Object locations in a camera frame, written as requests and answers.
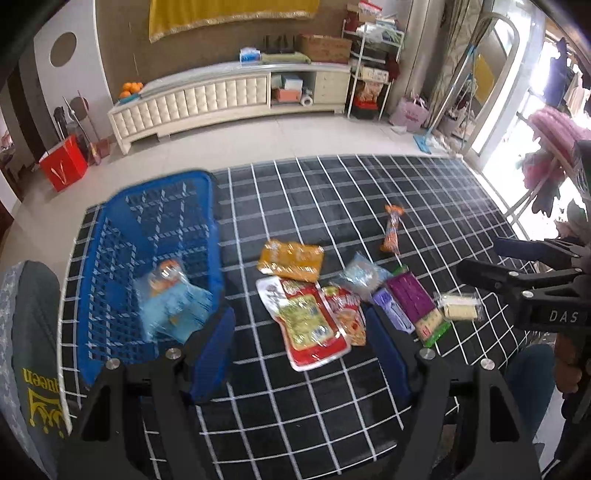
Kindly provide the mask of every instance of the orange snack bag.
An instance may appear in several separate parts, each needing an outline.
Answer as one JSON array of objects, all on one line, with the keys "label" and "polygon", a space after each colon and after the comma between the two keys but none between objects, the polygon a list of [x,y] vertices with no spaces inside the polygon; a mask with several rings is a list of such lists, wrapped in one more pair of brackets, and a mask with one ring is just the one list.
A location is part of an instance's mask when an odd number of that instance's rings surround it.
[{"label": "orange snack bag", "polygon": [[317,245],[285,244],[272,238],[263,247],[256,267],[267,275],[315,283],[323,257],[324,249]]},{"label": "orange snack bag", "polygon": [[389,213],[388,226],[386,227],[386,238],[380,247],[382,252],[399,254],[398,250],[398,222],[400,216],[404,214],[404,209],[396,205],[386,205],[386,212]]}]

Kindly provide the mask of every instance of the red gift bag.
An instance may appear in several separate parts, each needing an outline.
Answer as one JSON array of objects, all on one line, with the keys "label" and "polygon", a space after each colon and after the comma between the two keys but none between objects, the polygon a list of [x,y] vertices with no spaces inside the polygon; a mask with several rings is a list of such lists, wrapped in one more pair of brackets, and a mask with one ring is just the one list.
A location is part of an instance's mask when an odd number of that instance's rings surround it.
[{"label": "red gift bag", "polygon": [[88,168],[74,135],[53,147],[39,165],[58,192],[80,180]]}]

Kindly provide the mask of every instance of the red box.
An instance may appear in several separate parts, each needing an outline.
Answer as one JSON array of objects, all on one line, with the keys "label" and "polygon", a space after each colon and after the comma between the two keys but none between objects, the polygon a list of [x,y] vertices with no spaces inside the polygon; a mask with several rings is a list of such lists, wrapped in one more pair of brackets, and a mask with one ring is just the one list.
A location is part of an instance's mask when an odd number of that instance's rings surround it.
[{"label": "red box", "polygon": [[80,180],[88,169],[74,135],[53,147],[39,165],[58,192]]},{"label": "red box", "polygon": [[275,98],[281,103],[297,103],[301,99],[301,90],[285,90],[278,88],[273,90]]}]

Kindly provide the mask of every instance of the cushioned cabinet panel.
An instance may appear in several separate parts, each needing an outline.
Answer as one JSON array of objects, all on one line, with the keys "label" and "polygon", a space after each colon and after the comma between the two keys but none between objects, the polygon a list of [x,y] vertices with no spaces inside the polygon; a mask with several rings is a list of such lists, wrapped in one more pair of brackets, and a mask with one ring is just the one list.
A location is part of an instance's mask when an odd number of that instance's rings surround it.
[{"label": "cushioned cabinet panel", "polygon": [[115,113],[113,120],[126,138],[181,118],[266,102],[267,76],[221,80],[146,100]]}]

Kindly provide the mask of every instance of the brown wall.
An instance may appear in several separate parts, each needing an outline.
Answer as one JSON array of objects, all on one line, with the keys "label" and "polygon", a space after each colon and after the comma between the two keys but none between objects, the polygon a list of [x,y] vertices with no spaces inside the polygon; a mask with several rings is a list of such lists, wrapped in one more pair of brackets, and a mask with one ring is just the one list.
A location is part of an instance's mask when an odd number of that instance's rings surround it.
[{"label": "brown wall", "polygon": [[150,0],[100,0],[96,23],[109,90],[115,99],[125,82],[149,82],[183,70],[238,59],[241,47],[262,47],[265,35],[340,36],[347,0],[320,0],[312,20],[255,20],[202,27],[148,39]]}]

